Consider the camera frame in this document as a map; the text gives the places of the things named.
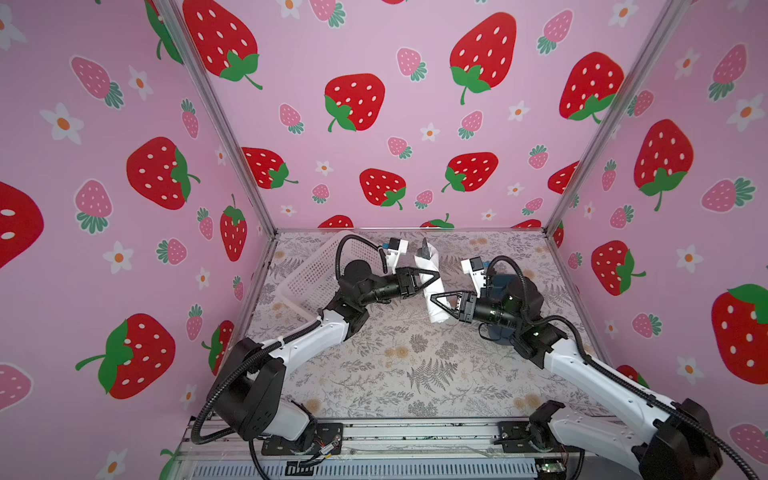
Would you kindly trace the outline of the white paper napkin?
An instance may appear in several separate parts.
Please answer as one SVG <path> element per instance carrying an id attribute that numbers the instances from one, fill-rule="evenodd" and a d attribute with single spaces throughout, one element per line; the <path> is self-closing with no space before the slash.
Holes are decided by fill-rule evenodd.
<path id="1" fill-rule="evenodd" d="M 416 250 L 414 260 L 418 269 L 425 270 L 425 273 L 421 272 L 419 277 L 430 322 L 440 324 L 448 322 L 451 319 L 449 313 L 431 300 L 434 294 L 445 292 L 439 272 L 440 261 L 437 249 L 424 238 L 421 246 Z"/>

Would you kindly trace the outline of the dark teal plastic bin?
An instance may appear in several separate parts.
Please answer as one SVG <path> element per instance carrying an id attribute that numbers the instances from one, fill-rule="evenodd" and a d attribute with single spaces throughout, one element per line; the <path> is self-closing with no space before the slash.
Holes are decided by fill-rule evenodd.
<path id="1" fill-rule="evenodd" d="M 536 319 L 544 303 L 544 297 L 538 287 L 526 277 L 523 282 L 527 288 L 527 302 L 529 317 Z M 492 279 L 488 290 L 488 297 L 494 302 L 500 302 L 505 311 L 518 315 L 522 307 L 523 284 L 516 274 L 498 274 Z M 482 328 L 478 328 L 480 337 L 484 340 L 502 344 L 508 341 L 514 334 L 514 330 L 503 325 L 485 324 L 486 334 Z"/>

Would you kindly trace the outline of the white plastic mesh basket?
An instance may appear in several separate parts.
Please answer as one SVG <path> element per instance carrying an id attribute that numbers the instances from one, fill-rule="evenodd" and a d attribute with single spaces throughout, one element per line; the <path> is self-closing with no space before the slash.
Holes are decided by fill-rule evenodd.
<path id="1" fill-rule="evenodd" d="M 277 286 L 276 295 L 304 320 L 315 320 L 335 295 L 336 249 L 347 234 L 351 231 L 341 230 L 333 235 L 315 235 L 313 243 L 304 242 L 308 254 L 299 257 L 298 266 Z"/>

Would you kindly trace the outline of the silver table knife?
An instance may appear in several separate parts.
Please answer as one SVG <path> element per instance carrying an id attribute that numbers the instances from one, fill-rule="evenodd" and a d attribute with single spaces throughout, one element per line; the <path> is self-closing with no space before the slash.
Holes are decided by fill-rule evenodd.
<path id="1" fill-rule="evenodd" d="M 431 259 L 430 245 L 426 238 L 422 239 L 421 247 L 417 250 L 417 256 L 425 260 Z"/>

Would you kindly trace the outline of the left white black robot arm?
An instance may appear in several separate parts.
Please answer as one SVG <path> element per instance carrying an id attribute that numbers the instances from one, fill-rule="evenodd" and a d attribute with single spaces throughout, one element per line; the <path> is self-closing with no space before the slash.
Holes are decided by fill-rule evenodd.
<path id="1" fill-rule="evenodd" d="M 357 334 L 370 317 L 368 306 L 435 292 L 440 285 L 436 248 L 424 242 L 416 266 L 400 267 L 406 250 L 405 241 L 397 238 L 382 246 L 343 235 L 332 273 L 314 282 L 317 288 L 329 286 L 329 302 L 308 325 L 286 336 L 263 342 L 244 338 L 233 347 L 192 425 L 192 443 L 236 434 L 246 442 L 276 438 L 299 453 L 320 447 L 317 419 L 303 405 L 283 399 L 285 379 Z"/>

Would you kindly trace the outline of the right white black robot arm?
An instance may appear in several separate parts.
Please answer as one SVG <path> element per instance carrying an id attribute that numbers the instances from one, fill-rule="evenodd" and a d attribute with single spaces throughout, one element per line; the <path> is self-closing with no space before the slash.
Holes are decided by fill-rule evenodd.
<path id="1" fill-rule="evenodd" d="M 547 401 L 528 420 L 523 439 L 533 448 L 577 448 L 644 479 L 712 479 L 730 458 L 746 478 L 757 478 L 715 434 L 700 404 L 676 402 L 622 375 L 586 351 L 570 320 L 542 315 L 542 295 L 510 257 L 497 256 L 488 264 L 475 257 L 469 267 L 474 290 L 435 291 L 430 302 L 460 322 L 507 332 L 520 357 L 575 385 L 617 419 L 583 419 L 564 403 Z"/>

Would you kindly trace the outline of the aluminium frame rail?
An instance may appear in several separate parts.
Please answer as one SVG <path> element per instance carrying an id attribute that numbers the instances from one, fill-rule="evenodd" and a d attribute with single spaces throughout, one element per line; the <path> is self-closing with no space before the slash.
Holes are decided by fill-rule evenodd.
<path id="1" fill-rule="evenodd" d="M 309 462 L 281 440 L 229 435 L 205 445 L 185 437 L 173 479 L 636 479 L 585 447 L 536 450 L 513 418 L 323 419 L 327 459 Z"/>

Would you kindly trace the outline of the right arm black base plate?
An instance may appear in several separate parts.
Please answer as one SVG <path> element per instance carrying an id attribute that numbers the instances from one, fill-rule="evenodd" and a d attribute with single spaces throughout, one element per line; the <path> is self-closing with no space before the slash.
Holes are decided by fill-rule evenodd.
<path id="1" fill-rule="evenodd" d="M 564 454 L 578 453 L 579 448 L 557 441 L 547 427 L 531 425 L 527 420 L 502 421 L 492 444 L 505 453 Z"/>

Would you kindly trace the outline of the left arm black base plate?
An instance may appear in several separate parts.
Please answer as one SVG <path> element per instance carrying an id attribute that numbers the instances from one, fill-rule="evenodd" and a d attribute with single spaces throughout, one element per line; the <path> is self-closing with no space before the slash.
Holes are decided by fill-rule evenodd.
<path id="1" fill-rule="evenodd" d="M 311 422 L 296 440 L 286 440 L 279 436 L 266 438 L 260 453 L 263 456 L 312 456 L 323 451 L 336 455 L 341 452 L 343 433 L 343 423 Z"/>

